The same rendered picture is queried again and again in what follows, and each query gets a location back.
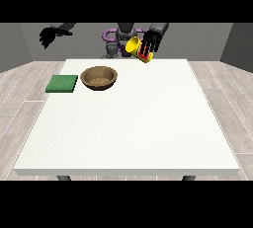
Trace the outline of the brown wooden bowl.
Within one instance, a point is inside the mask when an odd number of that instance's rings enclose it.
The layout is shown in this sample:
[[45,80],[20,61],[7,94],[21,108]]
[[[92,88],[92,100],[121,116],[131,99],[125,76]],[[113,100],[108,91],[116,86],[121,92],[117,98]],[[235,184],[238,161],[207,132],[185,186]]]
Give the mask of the brown wooden bowl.
[[82,72],[82,83],[93,91],[105,91],[111,88],[118,78],[118,73],[108,66],[93,66]]

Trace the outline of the green square pad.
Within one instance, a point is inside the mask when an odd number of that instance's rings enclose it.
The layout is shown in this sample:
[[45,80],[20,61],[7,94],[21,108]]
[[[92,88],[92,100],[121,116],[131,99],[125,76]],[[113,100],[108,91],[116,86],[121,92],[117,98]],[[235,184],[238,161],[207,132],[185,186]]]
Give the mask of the green square pad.
[[45,91],[47,93],[72,93],[74,91],[77,75],[53,75]]

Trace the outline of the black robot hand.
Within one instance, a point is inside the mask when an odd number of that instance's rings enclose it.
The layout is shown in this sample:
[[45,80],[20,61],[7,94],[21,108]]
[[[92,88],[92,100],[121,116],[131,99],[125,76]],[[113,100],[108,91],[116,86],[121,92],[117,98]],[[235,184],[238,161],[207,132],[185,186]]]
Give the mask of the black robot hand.
[[162,36],[156,31],[147,31],[141,42],[140,53],[146,56],[149,52],[157,52]]
[[57,28],[44,28],[40,32],[40,42],[43,48],[48,48],[57,36],[72,36],[72,32]]

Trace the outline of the yellow cup with melon print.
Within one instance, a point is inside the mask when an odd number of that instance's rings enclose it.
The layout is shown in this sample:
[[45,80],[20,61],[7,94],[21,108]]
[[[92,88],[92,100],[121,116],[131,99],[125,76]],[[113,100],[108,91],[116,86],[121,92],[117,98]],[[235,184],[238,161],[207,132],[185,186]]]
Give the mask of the yellow cup with melon print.
[[126,43],[126,52],[144,63],[150,62],[152,60],[153,53],[148,52],[147,55],[140,53],[141,46],[141,40],[138,37],[133,37]]

